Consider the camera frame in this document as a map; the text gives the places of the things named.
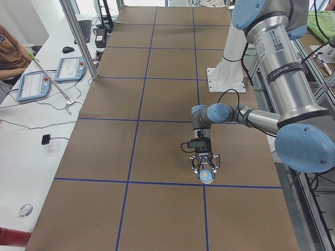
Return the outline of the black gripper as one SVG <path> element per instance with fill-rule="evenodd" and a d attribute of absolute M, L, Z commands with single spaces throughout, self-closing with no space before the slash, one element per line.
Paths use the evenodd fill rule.
<path fill-rule="evenodd" d="M 189 163 L 191 166 L 191 170 L 199 175 L 200 171 L 203 170 L 203 157 L 201 155 L 206 155 L 207 163 L 210 166 L 210 169 L 213 173 L 216 173 L 217 170 L 220 168 L 220 155 L 213 154 L 211 148 L 211 140 L 205 140 L 206 146 L 202 148 L 196 148 L 195 153 L 196 155 L 189 157 Z"/>

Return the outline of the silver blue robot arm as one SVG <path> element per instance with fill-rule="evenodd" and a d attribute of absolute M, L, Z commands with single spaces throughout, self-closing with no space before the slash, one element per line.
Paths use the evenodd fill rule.
<path fill-rule="evenodd" d="M 188 142 L 196 153 L 191 158 L 194 172 L 201 164 L 209 164 L 213 173 L 217 171 L 212 162 L 210 127 L 225 121 L 275 134 L 278 156 L 296 171 L 322 173 L 334 167 L 333 118 L 315 101 L 291 44 L 306 32 L 308 5 L 307 1 L 236 2 L 232 24 L 255 46 L 278 112 L 222 103 L 194 106 L 194 138 Z"/>

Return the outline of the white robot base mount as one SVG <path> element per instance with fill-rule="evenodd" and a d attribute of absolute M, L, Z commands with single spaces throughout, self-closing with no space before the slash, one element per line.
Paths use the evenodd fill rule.
<path fill-rule="evenodd" d="M 206 70 L 210 92 L 236 90 L 245 93 L 242 56 L 247 44 L 243 31 L 230 26 L 221 61 Z"/>

